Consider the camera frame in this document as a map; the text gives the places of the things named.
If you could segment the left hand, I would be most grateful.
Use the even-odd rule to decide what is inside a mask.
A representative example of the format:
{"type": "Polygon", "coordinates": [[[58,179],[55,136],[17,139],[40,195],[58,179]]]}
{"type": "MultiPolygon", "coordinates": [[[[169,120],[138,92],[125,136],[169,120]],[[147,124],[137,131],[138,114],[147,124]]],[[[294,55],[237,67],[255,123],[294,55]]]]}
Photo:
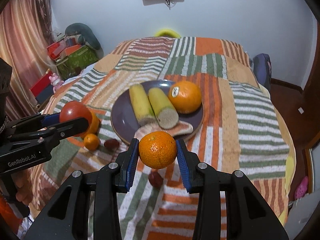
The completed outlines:
{"type": "Polygon", "coordinates": [[[12,179],[17,189],[16,199],[28,206],[33,198],[29,170],[23,170],[13,174],[12,179]]]}

